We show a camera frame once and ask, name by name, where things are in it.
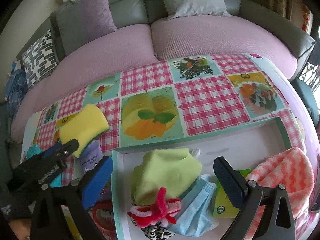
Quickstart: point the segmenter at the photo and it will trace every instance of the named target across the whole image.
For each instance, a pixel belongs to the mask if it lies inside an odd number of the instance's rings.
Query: sofa
[[[60,98],[113,73],[161,60],[213,53],[255,53],[269,58],[288,79],[302,70],[315,40],[280,15],[249,0],[224,0],[232,17],[188,16],[167,21],[162,0],[109,0],[117,31],[66,56],[55,12],[22,53],[51,29],[59,60],[55,71],[29,91],[12,122],[22,142],[29,117]]]

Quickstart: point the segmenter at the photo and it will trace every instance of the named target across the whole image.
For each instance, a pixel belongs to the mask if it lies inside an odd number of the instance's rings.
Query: black fabric
[[[25,201],[0,189],[0,210],[5,220],[30,219],[31,212]]]

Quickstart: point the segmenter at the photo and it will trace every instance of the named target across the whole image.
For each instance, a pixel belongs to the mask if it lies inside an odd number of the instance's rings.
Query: green package
[[[252,169],[239,170],[245,178],[250,174]],[[214,202],[213,217],[216,218],[235,218],[239,212],[238,208],[232,206],[226,192],[222,188],[220,182],[217,182],[217,196]]]

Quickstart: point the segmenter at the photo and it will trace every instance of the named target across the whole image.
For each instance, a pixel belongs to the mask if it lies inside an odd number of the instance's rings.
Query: green cloth
[[[201,163],[188,148],[150,151],[132,172],[132,200],[139,206],[151,205],[161,187],[167,190],[165,199],[177,198],[196,180],[201,169]]]

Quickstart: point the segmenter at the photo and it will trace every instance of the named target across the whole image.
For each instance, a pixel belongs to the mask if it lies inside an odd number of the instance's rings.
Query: wall
[[[59,0],[23,0],[0,35],[0,102],[4,100],[7,73],[16,55],[42,22],[60,6]]]
[[[304,19],[303,19],[304,12],[302,10],[303,1],[302,0],[291,0],[291,2],[292,2],[291,22],[293,22],[299,28],[302,28],[303,23],[304,23]],[[307,33],[309,33],[309,34],[311,32],[312,20],[313,20],[313,15],[310,14],[309,22],[307,25]]]

